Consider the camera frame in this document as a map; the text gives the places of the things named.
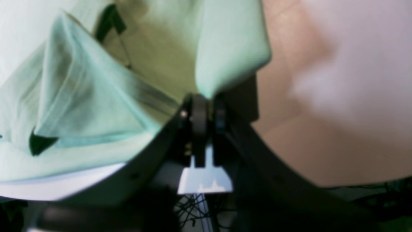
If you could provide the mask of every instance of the light green fabric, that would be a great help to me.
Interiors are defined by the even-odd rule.
[[[102,47],[90,34],[93,17],[77,22],[62,13],[47,41],[0,87],[7,140],[0,142],[0,181],[128,161],[187,93],[212,98],[270,59],[260,1],[116,3],[126,24],[120,37],[111,31]],[[34,127],[36,135],[59,138],[39,157],[28,150]]]

